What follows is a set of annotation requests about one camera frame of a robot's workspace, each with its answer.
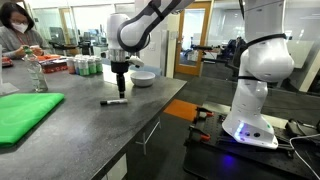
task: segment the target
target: face mask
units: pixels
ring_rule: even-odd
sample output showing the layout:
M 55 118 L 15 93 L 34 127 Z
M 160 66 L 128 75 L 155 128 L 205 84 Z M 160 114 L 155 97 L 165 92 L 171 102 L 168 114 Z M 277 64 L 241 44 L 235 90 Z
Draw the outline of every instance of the face mask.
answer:
M 28 25 L 25 25 L 25 24 L 15 24 L 15 23 L 12 23 L 12 27 L 21 32 L 21 33 L 24 33 L 26 32 L 26 30 L 28 29 Z

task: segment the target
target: white bowl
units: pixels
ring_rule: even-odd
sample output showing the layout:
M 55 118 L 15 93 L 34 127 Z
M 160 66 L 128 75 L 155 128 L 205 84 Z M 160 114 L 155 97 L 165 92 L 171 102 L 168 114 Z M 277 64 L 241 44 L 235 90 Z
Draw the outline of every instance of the white bowl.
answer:
M 138 87 L 152 86 L 156 75 L 152 72 L 137 71 L 131 74 L 131 81 Z

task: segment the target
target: green cloth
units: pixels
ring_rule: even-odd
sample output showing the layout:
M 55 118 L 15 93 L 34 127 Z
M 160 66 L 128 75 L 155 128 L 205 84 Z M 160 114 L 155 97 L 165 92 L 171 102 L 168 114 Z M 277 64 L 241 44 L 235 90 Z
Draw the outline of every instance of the green cloth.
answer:
M 18 142 L 62 99 L 63 94 L 13 94 L 0 98 L 0 147 Z

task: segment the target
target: marker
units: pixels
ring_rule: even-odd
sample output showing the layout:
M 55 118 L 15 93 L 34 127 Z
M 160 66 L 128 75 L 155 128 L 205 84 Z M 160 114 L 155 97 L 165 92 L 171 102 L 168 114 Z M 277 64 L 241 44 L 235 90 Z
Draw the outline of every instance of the marker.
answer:
M 109 100 L 109 101 L 100 101 L 100 105 L 115 105 L 115 104 L 127 104 L 127 99 L 119 99 L 119 100 Z

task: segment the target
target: woman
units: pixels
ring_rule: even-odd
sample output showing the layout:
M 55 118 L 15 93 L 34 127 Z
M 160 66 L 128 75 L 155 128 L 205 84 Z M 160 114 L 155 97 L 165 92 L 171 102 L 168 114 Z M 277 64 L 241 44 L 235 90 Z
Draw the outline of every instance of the woman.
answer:
M 4 25 L 0 27 L 2 56 L 21 59 L 25 55 L 25 45 L 35 46 L 31 49 L 37 56 L 43 55 L 43 49 L 49 48 L 40 34 L 32 29 L 34 21 L 21 6 L 11 2 L 4 3 L 0 9 L 0 20 Z

